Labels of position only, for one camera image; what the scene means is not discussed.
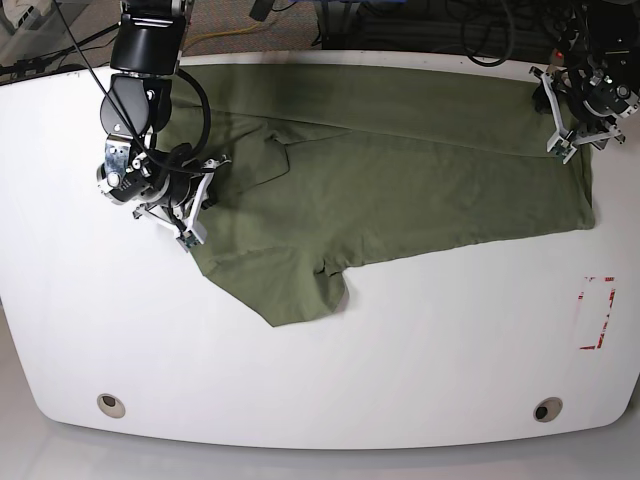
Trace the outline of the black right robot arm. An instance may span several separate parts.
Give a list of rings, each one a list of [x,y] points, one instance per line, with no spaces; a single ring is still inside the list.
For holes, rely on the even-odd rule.
[[[110,61],[116,72],[100,109],[107,135],[105,159],[97,170],[103,195],[118,205],[136,202],[135,218],[169,229],[186,250],[206,240],[198,217],[212,203],[216,169],[230,160],[226,155],[200,157],[211,132],[209,101],[202,86],[179,66],[192,9],[190,1],[122,2]],[[195,144],[162,151],[157,136],[172,114],[174,77],[195,90],[202,131]]]

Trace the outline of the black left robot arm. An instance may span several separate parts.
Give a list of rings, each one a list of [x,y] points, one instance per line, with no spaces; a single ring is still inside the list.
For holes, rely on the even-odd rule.
[[[639,8],[635,1],[573,2],[550,65],[530,69],[539,81],[535,110],[553,117],[547,151],[568,163],[578,148],[602,150],[625,136],[617,122],[639,112]]]

